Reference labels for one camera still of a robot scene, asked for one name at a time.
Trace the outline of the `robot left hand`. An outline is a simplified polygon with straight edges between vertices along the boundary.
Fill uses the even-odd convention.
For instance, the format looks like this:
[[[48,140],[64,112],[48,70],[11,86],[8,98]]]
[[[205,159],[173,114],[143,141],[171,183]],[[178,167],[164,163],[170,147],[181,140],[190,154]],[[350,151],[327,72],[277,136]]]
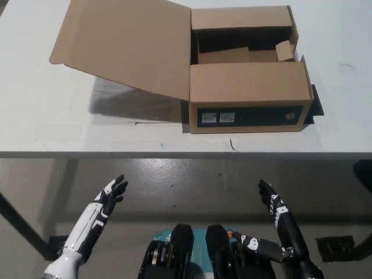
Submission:
[[[65,249],[81,254],[84,260],[90,257],[113,209],[123,200],[127,185],[124,175],[120,175],[99,192],[87,205],[72,229],[64,244]]]

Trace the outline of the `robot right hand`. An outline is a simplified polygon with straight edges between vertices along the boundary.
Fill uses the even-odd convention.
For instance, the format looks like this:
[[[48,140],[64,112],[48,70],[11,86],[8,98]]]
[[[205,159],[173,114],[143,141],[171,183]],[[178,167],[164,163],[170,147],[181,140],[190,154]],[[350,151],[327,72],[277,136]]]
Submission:
[[[228,236],[243,244],[248,252],[277,263],[310,260],[309,250],[304,237],[287,204],[281,199],[271,184],[260,180],[258,187],[262,203],[267,207],[274,221],[281,243],[278,244],[263,238],[250,237],[234,230],[230,230]]]

